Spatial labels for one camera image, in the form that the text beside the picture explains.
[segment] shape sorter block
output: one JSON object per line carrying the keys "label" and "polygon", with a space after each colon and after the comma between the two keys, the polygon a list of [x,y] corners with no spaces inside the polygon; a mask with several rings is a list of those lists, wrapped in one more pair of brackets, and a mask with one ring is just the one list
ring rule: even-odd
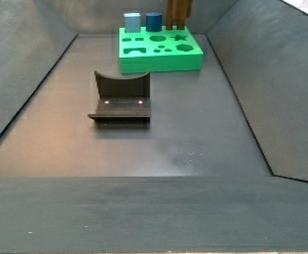
{"label": "shape sorter block", "polygon": [[188,28],[141,33],[120,29],[121,73],[199,70],[203,68],[204,52]]}

